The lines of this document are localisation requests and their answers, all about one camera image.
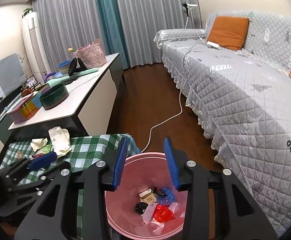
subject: green bowl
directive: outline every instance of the green bowl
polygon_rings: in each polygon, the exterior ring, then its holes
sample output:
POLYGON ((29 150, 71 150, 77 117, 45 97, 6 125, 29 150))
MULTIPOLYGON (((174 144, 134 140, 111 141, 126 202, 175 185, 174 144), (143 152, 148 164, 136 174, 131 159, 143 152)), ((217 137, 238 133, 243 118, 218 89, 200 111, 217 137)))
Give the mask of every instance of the green bowl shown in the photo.
POLYGON ((69 93, 64 83, 57 84, 43 93, 39 100, 45 110, 51 109, 68 97, 69 93))

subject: teal curtain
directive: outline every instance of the teal curtain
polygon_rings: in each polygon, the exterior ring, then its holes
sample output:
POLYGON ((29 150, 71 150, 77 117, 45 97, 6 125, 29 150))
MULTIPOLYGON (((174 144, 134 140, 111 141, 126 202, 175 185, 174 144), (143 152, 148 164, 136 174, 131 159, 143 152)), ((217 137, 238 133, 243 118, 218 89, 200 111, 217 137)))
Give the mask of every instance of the teal curtain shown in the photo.
POLYGON ((123 69, 130 67, 117 0, 96 0, 108 54, 120 53, 123 69))

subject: metal screw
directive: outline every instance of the metal screw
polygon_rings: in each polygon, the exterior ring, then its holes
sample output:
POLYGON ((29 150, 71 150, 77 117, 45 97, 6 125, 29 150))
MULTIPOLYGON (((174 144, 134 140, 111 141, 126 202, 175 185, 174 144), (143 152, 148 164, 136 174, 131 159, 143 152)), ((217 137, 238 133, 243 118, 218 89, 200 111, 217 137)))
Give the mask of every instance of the metal screw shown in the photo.
POLYGON ((96 163, 96 166, 97 166, 97 167, 104 167, 104 166, 105 166, 105 161, 98 161, 98 162, 96 163))
POLYGON ((232 171, 230 169, 224 169, 223 174, 229 176, 232 174, 232 171))
POLYGON ((64 169, 64 170, 61 171, 61 175, 62 175, 62 176, 66 176, 66 175, 68 175, 69 173, 70 173, 70 171, 69 171, 68 169, 64 169))
POLYGON ((194 167, 194 166, 197 165, 197 164, 196 164, 195 161, 187 161, 187 162, 186 162, 186 165, 188 165, 189 167, 194 167))

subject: rainbow storage box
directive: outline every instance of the rainbow storage box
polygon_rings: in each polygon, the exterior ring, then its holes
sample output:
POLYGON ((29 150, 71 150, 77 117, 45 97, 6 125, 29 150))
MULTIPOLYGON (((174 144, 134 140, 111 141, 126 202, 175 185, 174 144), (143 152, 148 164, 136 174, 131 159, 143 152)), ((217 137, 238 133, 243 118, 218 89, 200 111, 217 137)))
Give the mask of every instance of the rainbow storage box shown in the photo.
POLYGON ((12 122, 20 123, 31 119, 42 107, 39 100, 40 96, 50 89, 49 84, 45 84, 35 90, 29 98, 21 98, 13 107, 7 112, 12 122))

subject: sofa armrest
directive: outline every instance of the sofa armrest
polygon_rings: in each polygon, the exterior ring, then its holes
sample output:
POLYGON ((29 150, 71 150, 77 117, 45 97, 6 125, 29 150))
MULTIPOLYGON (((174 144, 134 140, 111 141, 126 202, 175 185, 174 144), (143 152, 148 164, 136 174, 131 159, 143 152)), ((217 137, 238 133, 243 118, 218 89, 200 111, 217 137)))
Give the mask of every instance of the sofa armrest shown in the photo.
POLYGON ((163 44, 168 41, 186 41, 198 40, 198 34, 202 39, 205 39, 205 29, 173 29, 159 31, 153 41, 155 45, 161 49, 163 44))

